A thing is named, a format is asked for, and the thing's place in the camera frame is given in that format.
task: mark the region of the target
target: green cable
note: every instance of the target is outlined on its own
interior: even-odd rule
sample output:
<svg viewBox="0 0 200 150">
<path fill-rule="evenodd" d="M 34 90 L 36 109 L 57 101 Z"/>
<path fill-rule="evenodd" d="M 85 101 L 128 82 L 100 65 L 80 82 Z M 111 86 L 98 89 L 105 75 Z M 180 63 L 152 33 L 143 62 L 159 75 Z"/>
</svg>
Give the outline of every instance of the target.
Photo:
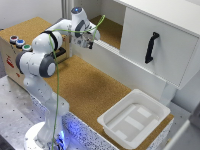
<svg viewBox="0 0 200 150">
<path fill-rule="evenodd" d="M 97 32 L 97 29 L 98 29 L 98 27 L 102 24 L 102 22 L 104 21 L 104 19 L 105 19 L 105 15 L 103 15 L 103 16 L 101 17 L 101 19 L 99 20 L 99 22 L 98 22 L 98 24 L 96 25 L 96 27 L 94 27 L 94 28 L 92 28 L 92 29 L 90 29 L 90 30 L 86 30 L 86 31 L 70 31 L 70 30 L 62 30 L 62 29 L 55 29 L 55 30 L 53 30 L 53 31 L 68 31 L 68 32 L 75 32 L 75 33 L 85 33 L 85 32 L 89 32 L 89 31 L 95 29 L 95 32 L 94 32 L 94 35 L 93 35 L 93 42 L 94 42 L 94 38 L 95 38 L 95 35 L 96 35 L 96 32 Z M 54 58 L 55 58 L 56 70 L 57 70 L 57 106 L 56 106 L 56 116 L 55 116 L 54 130 L 53 130 L 53 138 L 52 138 L 52 150 L 53 150 L 54 135 L 55 135 L 55 131 L 56 131 L 56 122 L 57 122 L 57 116 L 58 116 L 59 69 L 58 69 L 58 63 L 57 63 L 56 53 L 55 53 L 54 48 L 53 48 L 53 43 L 52 43 L 50 34 L 49 34 L 49 41 L 50 41 L 51 47 L 52 47 L 52 49 L 53 49 L 53 55 L 54 55 Z"/>
</svg>

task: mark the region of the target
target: white tray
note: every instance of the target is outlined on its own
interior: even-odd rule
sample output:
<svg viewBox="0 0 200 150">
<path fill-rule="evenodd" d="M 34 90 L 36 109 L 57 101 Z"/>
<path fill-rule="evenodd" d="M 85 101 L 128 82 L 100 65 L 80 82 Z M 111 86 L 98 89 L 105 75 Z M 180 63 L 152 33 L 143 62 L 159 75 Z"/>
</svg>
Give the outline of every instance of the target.
<svg viewBox="0 0 200 150">
<path fill-rule="evenodd" d="M 133 90 L 98 118 L 105 133 L 126 149 L 136 149 L 169 115 L 170 109 Z"/>
</svg>

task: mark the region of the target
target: cabinet door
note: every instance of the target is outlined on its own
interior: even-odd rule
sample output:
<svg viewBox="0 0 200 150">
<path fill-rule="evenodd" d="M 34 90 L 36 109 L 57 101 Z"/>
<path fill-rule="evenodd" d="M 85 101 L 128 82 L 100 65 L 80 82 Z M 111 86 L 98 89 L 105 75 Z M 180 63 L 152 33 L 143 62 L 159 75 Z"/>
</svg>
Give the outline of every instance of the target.
<svg viewBox="0 0 200 150">
<path fill-rule="evenodd" d="M 160 37 L 154 41 L 153 61 L 146 64 L 145 56 L 154 32 Z M 197 41 L 191 34 L 127 8 L 120 54 L 179 86 Z"/>
</svg>

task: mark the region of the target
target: white robotic arm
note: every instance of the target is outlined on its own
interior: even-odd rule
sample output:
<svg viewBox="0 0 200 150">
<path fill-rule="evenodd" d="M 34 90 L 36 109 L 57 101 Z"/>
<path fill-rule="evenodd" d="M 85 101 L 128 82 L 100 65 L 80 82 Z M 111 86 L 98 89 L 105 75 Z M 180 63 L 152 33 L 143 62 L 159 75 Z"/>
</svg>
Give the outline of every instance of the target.
<svg viewBox="0 0 200 150">
<path fill-rule="evenodd" d="M 31 98 L 40 101 L 48 110 L 45 114 L 45 124 L 34 139 L 36 141 L 35 146 L 41 150 L 51 149 L 49 145 L 52 142 L 57 106 L 56 93 L 43 80 L 43 77 L 51 77 L 56 69 L 52 52 L 61 47 L 62 35 L 72 36 L 71 42 L 73 44 L 90 49 L 92 49 L 93 40 L 100 39 L 99 31 L 93 29 L 96 26 L 87 19 L 83 8 L 75 7 L 71 13 L 72 20 L 60 19 L 33 40 L 33 52 L 21 52 L 16 58 L 17 67 L 25 75 L 24 85 Z M 69 104 L 64 98 L 59 97 L 58 108 L 54 139 L 55 141 L 59 139 L 61 143 L 55 143 L 54 148 L 58 147 L 57 149 L 65 150 L 67 148 L 65 137 L 61 136 L 63 133 L 62 116 L 68 113 Z"/>
</svg>

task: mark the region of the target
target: brown box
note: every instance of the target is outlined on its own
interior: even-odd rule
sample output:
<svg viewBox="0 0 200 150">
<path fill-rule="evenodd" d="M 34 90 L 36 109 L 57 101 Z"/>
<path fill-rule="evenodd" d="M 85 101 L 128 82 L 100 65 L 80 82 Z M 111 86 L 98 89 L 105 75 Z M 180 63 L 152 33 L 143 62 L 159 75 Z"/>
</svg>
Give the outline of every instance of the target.
<svg viewBox="0 0 200 150">
<path fill-rule="evenodd" d="M 21 52 L 15 45 L 10 44 L 10 36 L 17 35 L 20 39 L 25 40 L 26 44 L 31 45 L 33 39 L 41 32 L 46 30 L 51 24 L 39 17 L 22 22 L 10 28 L 0 31 L 0 51 L 7 75 L 24 88 L 24 75 L 18 70 L 15 59 Z M 57 58 L 58 63 L 69 58 L 69 37 L 63 36 L 62 47 L 66 53 Z"/>
</svg>

